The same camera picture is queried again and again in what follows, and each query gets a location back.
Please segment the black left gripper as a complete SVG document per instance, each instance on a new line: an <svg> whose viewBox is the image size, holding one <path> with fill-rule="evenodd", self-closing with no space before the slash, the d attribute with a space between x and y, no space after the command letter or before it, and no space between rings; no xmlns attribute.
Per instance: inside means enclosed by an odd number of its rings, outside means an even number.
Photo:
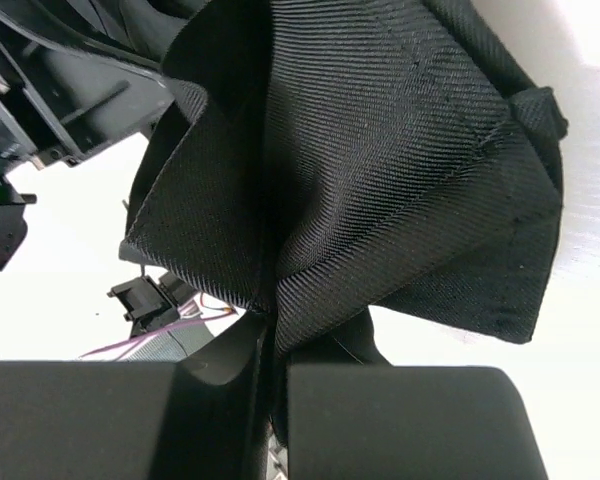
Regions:
<svg viewBox="0 0 600 480"><path fill-rule="evenodd" d="M155 124L179 28L148 1L0 1L0 170L75 166Z"/></svg>

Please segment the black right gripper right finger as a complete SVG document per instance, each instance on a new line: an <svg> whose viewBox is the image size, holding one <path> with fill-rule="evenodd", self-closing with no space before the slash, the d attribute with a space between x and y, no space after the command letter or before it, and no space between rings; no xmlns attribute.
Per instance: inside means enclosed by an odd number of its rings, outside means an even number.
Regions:
<svg viewBox="0 0 600 480"><path fill-rule="evenodd" d="M288 314L287 366L298 364L383 365L390 362L375 343L368 307L356 313L333 307L308 307Z"/></svg>

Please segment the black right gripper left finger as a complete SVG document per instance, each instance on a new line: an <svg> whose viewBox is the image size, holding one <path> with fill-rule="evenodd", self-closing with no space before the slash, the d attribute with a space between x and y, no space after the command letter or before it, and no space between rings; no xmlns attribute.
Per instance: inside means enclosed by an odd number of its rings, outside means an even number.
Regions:
<svg viewBox="0 0 600 480"><path fill-rule="evenodd" d="M252 380L260 372L269 333L268 319L249 312L179 366L210 386L229 385L243 377Z"/></svg>

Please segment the black pleated skirt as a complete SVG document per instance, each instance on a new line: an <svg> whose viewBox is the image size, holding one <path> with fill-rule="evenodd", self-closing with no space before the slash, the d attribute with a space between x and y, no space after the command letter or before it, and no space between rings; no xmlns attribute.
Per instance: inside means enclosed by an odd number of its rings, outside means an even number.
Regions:
<svg viewBox="0 0 600 480"><path fill-rule="evenodd" d="M173 103L122 259L264 315L377 305L530 341L567 122L468 1L158 1Z"/></svg>

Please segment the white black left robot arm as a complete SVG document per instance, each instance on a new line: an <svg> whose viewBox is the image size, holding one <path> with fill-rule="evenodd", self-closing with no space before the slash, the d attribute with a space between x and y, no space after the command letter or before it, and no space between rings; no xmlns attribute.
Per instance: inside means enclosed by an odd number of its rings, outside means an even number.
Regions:
<svg viewBox="0 0 600 480"><path fill-rule="evenodd" d="M0 1L0 271L27 234L33 194L7 176L75 167L155 123L172 101L133 47L120 1Z"/></svg>

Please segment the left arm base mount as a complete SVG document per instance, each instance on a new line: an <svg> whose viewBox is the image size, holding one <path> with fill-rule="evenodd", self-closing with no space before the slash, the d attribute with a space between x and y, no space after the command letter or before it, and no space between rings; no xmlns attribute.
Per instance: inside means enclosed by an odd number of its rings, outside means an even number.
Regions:
<svg viewBox="0 0 600 480"><path fill-rule="evenodd" d="M108 296L126 309L127 341L102 350L126 361L179 361L214 339L196 301L198 290L172 273L154 280L136 277L111 288Z"/></svg>

